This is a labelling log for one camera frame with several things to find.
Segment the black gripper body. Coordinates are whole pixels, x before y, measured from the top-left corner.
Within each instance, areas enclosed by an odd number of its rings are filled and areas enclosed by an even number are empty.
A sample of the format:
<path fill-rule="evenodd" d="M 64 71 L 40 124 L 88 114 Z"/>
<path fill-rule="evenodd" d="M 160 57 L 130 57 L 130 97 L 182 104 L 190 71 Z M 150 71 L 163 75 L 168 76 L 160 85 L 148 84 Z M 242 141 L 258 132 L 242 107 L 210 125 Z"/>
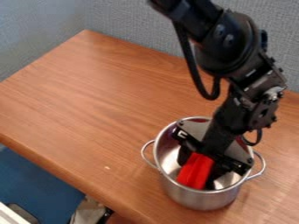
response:
<path fill-rule="evenodd" d="M 187 117 L 176 121 L 172 138 L 180 146 L 210 157 L 226 171 L 245 175 L 253 168 L 254 159 L 238 146 L 237 136 L 211 118 Z"/>

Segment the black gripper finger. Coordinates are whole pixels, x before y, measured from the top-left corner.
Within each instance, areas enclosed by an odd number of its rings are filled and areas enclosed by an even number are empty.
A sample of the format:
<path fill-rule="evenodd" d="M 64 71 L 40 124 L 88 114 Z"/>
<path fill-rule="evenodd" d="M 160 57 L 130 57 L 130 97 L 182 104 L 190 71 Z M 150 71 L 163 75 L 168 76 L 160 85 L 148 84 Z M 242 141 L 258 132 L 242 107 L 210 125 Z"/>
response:
<path fill-rule="evenodd" d="M 222 190 L 242 183 L 243 176 L 234 171 L 226 171 L 219 166 L 211 169 L 210 177 L 206 183 L 207 190 Z"/>
<path fill-rule="evenodd" d="M 183 166 L 187 163 L 191 155 L 192 155 L 192 150 L 187 146 L 182 145 L 179 149 L 179 153 L 178 153 L 178 158 L 176 158 L 176 162 L 179 166 Z"/>

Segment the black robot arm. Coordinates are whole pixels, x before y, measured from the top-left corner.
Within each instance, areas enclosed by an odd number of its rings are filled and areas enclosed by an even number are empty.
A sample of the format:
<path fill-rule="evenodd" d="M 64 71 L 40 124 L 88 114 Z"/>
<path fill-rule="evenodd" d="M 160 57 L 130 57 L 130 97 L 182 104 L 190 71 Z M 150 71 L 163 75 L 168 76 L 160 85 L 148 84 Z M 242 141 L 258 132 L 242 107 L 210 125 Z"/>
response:
<path fill-rule="evenodd" d="M 267 56 L 267 32 L 251 17 L 219 7 L 211 0 L 148 0 L 168 19 L 180 41 L 194 84 L 201 95 L 215 100 L 221 81 L 229 81 L 229 96 L 203 135 L 196 122 L 179 121 L 172 138 L 179 141 L 176 181 L 198 190 L 211 187 L 227 172 L 245 174 L 251 157 L 235 158 L 229 147 L 245 133 L 262 133 L 277 121 L 277 108 L 286 78 Z"/>

